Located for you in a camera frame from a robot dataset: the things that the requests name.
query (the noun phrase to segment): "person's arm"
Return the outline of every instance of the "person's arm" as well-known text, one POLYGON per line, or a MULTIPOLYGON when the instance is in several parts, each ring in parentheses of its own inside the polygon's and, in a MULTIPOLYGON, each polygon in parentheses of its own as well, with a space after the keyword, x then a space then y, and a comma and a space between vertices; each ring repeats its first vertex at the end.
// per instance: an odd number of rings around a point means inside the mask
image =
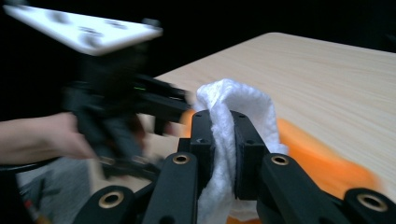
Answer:
POLYGON ((0 122, 0 164, 25 164, 56 157, 95 158, 71 113, 0 122))

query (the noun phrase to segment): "white mounting plate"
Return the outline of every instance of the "white mounting plate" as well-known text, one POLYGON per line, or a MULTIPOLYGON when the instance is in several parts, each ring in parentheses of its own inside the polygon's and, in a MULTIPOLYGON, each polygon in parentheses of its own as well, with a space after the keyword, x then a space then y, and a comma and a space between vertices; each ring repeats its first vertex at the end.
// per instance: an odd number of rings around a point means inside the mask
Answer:
POLYGON ((7 6, 5 12, 65 44, 71 49, 100 56, 162 35, 159 27, 49 10, 39 7, 7 6))

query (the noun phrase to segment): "wooden table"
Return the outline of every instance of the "wooden table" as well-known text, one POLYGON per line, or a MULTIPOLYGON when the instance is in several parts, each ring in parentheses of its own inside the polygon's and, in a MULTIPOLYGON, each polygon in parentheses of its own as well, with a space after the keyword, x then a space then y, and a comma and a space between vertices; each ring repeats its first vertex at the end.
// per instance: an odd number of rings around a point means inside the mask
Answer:
MULTIPOLYGON (((396 54, 270 33, 158 77, 191 91, 192 101, 200 86, 223 78, 270 95, 279 118, 373 171, 396 202, 396 54)), ((148 149, 166 155, 177 141, 150 134, 148 149)), ((93 191, 108 184, 92 180, 93 191)))

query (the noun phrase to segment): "white cloth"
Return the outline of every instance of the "white cloth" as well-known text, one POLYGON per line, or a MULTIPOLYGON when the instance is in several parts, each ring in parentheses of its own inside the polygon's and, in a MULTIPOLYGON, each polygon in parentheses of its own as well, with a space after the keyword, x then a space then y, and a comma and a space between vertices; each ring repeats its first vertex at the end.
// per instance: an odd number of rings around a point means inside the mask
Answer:
POLYGON ((226 223, 227 217, 241 221, 258 218, 255 201, 239 201, 233 196, 235 143, 230 110, 249 117, 271 152, 287 154, 279 143, 276 113, 271 98, 246 84, 222 79, 200 87, 195 111, 208 109, 216 151, 214 171, 198 199, 198 224, 226 223))

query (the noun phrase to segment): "orange cloth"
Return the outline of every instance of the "orange cloth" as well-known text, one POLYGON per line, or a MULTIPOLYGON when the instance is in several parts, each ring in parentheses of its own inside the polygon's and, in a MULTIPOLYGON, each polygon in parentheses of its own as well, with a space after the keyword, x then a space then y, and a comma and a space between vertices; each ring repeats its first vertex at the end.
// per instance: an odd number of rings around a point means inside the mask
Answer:
MULTIPOLYGON (((195 111, 187 111, 181 120, 185 124, 180 137, 191 136, 195 111)), ((343 159, 333 149, 286 119, 277 119, 280 142, 289 148, 294 158, 314 182, 324 191, 340 199, 348 189, 367 188, 381 191, 379 179, 368 169, 343 159)), ((241 222, 229 217, 227 224, 255 224, 259 220, 241 222)))

